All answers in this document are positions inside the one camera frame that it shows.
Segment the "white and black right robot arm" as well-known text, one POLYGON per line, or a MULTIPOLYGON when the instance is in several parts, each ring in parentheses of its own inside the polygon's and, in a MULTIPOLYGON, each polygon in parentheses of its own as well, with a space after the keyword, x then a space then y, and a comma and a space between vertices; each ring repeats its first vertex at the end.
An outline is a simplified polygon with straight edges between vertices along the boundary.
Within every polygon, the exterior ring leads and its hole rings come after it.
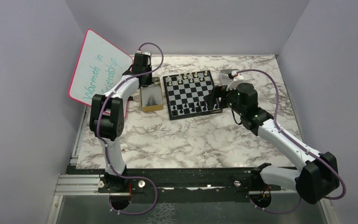
POLYGON ((215 86, 204 100, 209 109, 218 105, 238 114, 241 125, 273 145, 296 167, 288 169, 264 163, 254 168, 250 177, 254 189, 277 185, 295 190, 305 202, 316 204, 339 187, 336 157, 307 147, 286 132, 270 113, 258 106, 258 92, 252 84, 242 83, 232 90, 215 86))

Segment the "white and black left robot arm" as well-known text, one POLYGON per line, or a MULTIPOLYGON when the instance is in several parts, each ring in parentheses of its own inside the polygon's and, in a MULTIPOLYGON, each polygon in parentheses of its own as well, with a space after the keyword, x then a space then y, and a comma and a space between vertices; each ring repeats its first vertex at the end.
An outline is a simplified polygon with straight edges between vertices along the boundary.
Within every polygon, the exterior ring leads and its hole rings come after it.
POLYGON ((99 139, 106 168, 103 172, 105 187, 115 191, 127 188, 126 164, 122 157, 120 135, 124 130, 124 114, 129 97, 143 84, 151 83, 151 54, 138 50, 133 64, 119 82, 104 94, 92 98, 89 128, 99 139))

